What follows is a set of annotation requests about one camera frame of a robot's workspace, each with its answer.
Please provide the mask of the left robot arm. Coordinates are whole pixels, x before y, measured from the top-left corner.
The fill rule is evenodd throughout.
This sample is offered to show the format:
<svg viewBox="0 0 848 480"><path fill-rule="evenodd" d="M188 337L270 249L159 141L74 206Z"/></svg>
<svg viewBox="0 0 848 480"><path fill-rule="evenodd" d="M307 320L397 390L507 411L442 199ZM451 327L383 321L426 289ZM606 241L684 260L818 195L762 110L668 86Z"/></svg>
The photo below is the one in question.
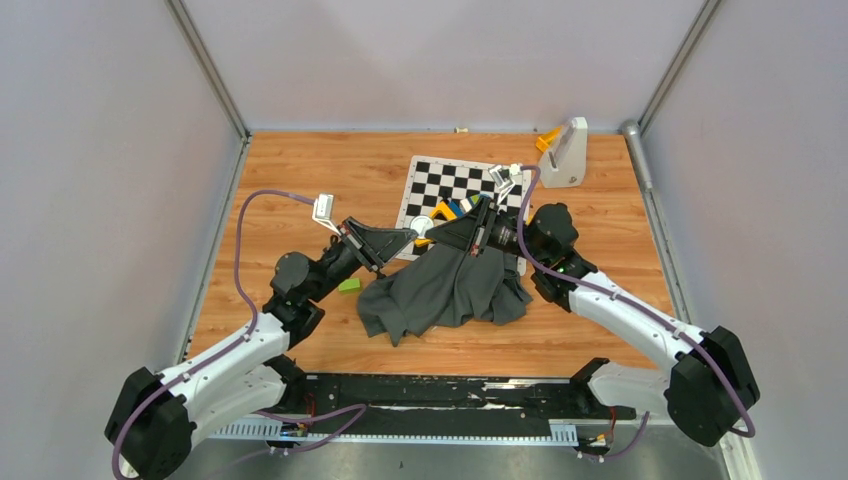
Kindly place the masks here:
<svg viewBox="0 0 848 480"><path fill-rule="evenodd" d="M279 258L271 297L251 309L244 326L190 360L129 375L104 431L114 476L123 478L128 465L139 479L166 479L222 427L274 406L298 411L307 389L286 354L324 317L318 302L359 269L380 270L416 236L349 217L319 259L299 252Z"/></svg>

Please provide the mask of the aluminium frame rail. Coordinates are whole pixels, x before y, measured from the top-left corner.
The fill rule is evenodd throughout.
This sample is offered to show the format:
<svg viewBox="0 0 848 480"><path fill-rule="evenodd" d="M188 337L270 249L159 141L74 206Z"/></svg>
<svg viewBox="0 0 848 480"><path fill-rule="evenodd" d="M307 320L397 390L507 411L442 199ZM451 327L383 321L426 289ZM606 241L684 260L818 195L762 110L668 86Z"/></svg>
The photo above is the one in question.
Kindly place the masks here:
<svg viewBox="0 0 848 480"><path fill-rule="evenodd" d="M580 420L615 424L635 406L616 405L590 389L606 364L595 360L569 379L421 377L408 375L294 375L294 387L265 410L248 395L268 392L263 374L239 393L229 418L215 404L208 420L191 418L184 395L156 394L158 381L140 370L128 380L106 430L119 458L143 479L172 475L208 438L256 439L271 452L309 451L338 441L436 445L546 445L572 448L603 462L616 456L613 432L582 434Z"/></svg>

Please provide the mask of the white wedge stand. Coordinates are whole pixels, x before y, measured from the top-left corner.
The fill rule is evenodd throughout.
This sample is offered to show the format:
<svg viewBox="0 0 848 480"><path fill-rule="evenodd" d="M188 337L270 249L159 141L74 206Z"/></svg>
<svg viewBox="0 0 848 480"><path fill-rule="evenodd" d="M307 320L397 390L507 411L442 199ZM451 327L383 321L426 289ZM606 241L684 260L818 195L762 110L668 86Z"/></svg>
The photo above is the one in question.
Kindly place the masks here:
<svg viewBox="0 0 848 480"><path fill-rule="evenodd" d="M587 173L588 123L585 117L573 117L563 126L556 140L538 161L541 183L545 188L580 186Z"/></svg>

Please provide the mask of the orange clip behind stand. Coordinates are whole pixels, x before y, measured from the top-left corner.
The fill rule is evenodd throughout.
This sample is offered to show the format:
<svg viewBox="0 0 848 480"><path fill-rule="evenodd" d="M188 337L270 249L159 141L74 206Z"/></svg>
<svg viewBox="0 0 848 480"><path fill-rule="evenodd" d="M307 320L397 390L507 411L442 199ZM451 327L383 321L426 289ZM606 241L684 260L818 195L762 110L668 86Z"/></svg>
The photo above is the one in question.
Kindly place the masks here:
<svg viewBox="0 0 848 480"><path fill-rule="evenodd" d="M557 126L556 128L539 135L535 140L535 148L544 153L546 150L550 148L553 142L556 140L557 136L561 133L563 126Z"/></svg>

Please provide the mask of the yellow triangle block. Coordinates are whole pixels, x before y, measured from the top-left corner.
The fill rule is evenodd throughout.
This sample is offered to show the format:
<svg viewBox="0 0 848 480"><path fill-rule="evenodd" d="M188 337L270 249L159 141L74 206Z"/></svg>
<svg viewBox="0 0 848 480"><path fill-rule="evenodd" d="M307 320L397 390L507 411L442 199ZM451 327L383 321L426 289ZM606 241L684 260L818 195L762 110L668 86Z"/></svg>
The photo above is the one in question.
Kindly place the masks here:
<svg viewBox="0 0 848 480"><path fill-rule="evenodd" d="M458 219L463 214L461 207L453 201L438 203L429 213L429 217L434 221L449 222Z"/></svg>

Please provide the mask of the black white checkerboard mat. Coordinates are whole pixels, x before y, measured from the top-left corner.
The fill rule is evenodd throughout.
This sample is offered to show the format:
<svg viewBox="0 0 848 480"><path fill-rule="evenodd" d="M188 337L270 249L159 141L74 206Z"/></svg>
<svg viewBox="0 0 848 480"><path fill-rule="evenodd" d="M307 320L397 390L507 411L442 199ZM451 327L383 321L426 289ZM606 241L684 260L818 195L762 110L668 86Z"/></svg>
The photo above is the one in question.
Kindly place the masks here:
<svg viewBox="0 0 848 480"><path fill-rule="evenodd" d="M401 196L396 228L409 227L417 216L429 214L443 201L460 200L478 194L485 194L494 200L496 183L488 172L494 164L415 155L411 158L406 184ZM517 215L524 197L524 189L529 187L532 173L522 172L519 180L513 177L515 185L504 195L499 209L509 215ZM414 261L429 247L408 244L396 256L397 259Z"/></svg>

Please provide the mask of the green rectangular block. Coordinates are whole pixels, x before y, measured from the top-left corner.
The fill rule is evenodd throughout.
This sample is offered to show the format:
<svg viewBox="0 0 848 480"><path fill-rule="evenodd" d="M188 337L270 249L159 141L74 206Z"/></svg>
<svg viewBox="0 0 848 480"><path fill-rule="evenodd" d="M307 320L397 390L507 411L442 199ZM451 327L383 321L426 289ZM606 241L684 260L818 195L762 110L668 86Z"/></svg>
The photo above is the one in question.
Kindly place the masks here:
<svg viewBox="0 0 848 480"><path fill-rule="evenodd" d="M342 281L337 289L342 294L358 293L362 290L362 282L359 278L349 278Z"/></svg>

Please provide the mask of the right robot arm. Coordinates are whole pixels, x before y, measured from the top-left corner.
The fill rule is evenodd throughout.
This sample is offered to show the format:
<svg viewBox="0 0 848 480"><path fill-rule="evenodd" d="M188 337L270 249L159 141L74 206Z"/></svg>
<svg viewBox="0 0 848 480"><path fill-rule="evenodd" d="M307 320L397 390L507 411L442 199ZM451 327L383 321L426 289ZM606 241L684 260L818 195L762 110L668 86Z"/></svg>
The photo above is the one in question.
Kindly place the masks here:
<svg viewBox="0 0 848 480"><path fill-rule="evenodd" d="M545 204L525 220L483 198L423 236L471 256L494 248L525 259L546 302L604 327L653 362L654 369L645 370L602 361L570 392L580 415L596 417L609 406L663 410L703 446L728 433L755 435L749 410L761 394L739 337L724 327L706 331L675 319L622 289L579 254L579 234L565 204Z"/></svg>

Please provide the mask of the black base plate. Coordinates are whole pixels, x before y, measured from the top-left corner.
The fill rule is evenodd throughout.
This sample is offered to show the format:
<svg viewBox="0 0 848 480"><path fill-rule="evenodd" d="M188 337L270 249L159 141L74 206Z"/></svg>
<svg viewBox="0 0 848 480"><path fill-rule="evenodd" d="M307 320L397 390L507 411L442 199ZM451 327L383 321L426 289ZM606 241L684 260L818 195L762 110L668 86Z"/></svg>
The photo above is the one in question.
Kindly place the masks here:
<svg viewBox="0 0 848 480"><path fill-rule="evenodd" d="M396 437L542 437L554 421L606 429L637 417L567 379L365 374L308 375L269 411L320 416L310 433L329 434L351 421L350 435Z"/></svg>

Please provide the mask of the grey t-shirt garment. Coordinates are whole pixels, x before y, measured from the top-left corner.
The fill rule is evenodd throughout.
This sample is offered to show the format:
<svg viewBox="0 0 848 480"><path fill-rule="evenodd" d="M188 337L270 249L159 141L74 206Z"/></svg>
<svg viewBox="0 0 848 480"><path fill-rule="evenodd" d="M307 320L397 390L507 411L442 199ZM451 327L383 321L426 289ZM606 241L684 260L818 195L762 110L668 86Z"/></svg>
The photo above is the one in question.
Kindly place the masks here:
<svg viewBox="0 0 848 480"><path fill-rule="evenodd" d="M471 320L503 326L524 317L531 302L516 256L487 249L473 257L436 245L369 284L358 297L357 314L368 336L386 334L398 346L435 326L458 328Z"/></svg>

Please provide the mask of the colourful stacked block tower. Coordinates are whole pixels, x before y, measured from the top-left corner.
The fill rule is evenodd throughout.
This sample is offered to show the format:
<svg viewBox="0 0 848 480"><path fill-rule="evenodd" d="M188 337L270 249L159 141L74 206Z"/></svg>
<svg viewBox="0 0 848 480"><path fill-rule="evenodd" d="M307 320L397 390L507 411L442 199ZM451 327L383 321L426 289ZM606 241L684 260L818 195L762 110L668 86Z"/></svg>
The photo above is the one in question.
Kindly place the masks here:
<svg viewBox="0 0 848 480"><path fill-rule="evenodd" d="M475 194L461 200L451 200L448 207L453 214L460 217L471 211L482 199L488 198L486 194Z"/></svg>

